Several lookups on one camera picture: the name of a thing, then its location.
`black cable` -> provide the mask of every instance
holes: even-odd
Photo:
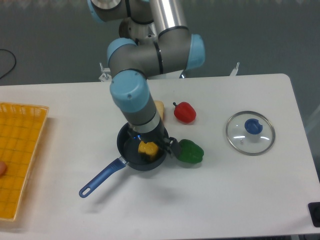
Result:
[[[16,56],[14,55],[14,53],[13,53],[12,51],[9,51],[9,50],[3,49],[3,48],[1,48],[0,51],[8,52],[8,53],[10,53],[10,54],[13,56],[13,58],[14,58],[14,64],[13,64],[13,66],[11,67],[11,69],[10,69],[9,71],[7,71],[5,74],[3,74],[2,76],[0,76],[0,79],[2,79],[2,78],[4,78],[5,76],[7,76],[7,75],[15,68],[15,66],[16,66],[16,64],[17,64],[17,59],[16,59]]]

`yellow plastic basket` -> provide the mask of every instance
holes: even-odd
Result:
[[[35,150],[47,119],[47,106],[0,102],[0,220],[14,221]]]

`frying pan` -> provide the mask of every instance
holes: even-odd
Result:
[[[88,197],[100,184],[102,184],[108,177],[123,169],[126,165],[139,171],[149,171],[158,167],[166,158],[167,152],[162,151],[158,154],[158,157],[154,161],[149,161],[138,153],[138,147],[140,140],[138,138],[131,138],[129,133],[129,124],[126,123],[119,131],[116,145],[120,157],[111,162],[105,169],[103,169],[97,176],[95,176],[87,185],[85,185],[80,191],[81,198]],[[165,129],[164,134],[168,137],[168,132]]]

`blue lid knob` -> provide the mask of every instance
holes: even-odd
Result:
[[[250,118],[245,121],[244,128],[248,133],[257,135],[262,132],[263,126],[259,123],[258,119]]]

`glass pot lid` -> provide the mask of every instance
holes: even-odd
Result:
[[[238,152],[250,156],[265,153],[276,138],[271,122],[255,111],[234,114],[226,124],[225,134]]]

